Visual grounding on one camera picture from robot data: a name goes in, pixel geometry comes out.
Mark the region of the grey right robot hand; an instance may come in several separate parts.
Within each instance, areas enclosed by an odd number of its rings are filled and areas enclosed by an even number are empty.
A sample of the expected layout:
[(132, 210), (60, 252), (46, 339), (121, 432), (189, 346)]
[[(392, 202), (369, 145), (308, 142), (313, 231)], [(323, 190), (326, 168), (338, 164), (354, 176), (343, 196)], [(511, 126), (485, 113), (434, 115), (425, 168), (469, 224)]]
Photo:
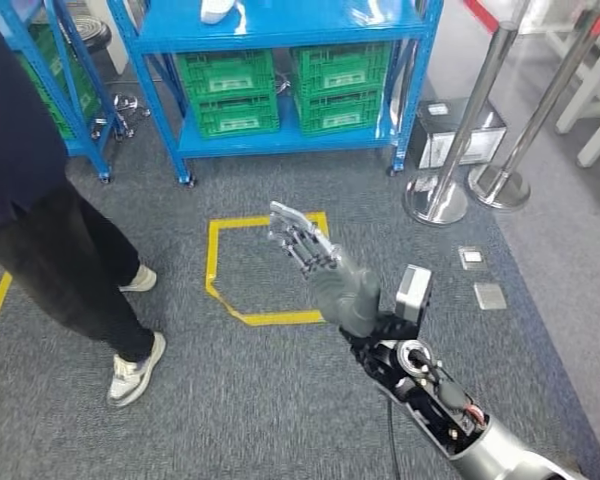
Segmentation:
[(358, 265), (307, 216), (270, 203), (268, 238), (299, 265), (323, 319), (356, 337), (375, 328), (381, 285), (373, 271)]

